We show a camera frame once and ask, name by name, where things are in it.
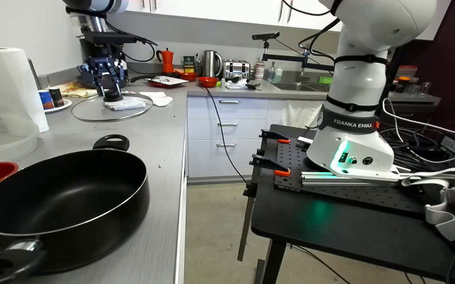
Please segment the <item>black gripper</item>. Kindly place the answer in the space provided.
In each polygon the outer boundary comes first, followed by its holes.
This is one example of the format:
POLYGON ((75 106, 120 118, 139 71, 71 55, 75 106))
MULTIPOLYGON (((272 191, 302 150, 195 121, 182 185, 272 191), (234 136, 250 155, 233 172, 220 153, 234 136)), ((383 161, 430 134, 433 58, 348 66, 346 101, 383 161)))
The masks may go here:
POLYGON ((127 43, 143 43, 155 47, 155 43, 125 32, 86 32, 84 38, 92 47, 92 54, 83 65, 83 73, 90 74, 97 91, 103 98, 120 98, 120 82, 125 71, 116 63, 116 54, 122 52, 127 43))

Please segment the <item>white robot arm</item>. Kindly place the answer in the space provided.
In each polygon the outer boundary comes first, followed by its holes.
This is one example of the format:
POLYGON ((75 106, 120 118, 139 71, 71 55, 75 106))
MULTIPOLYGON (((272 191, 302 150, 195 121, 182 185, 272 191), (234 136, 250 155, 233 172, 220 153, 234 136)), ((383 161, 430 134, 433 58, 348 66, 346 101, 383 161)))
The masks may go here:
POLYGON ((334 82, 323 104, 307 158, 326 177, 399 181, 394 150, 375 112, 387 76, 391 47, 417 38, 433 20, 436 0, 320 0, 342 20, 334 82))

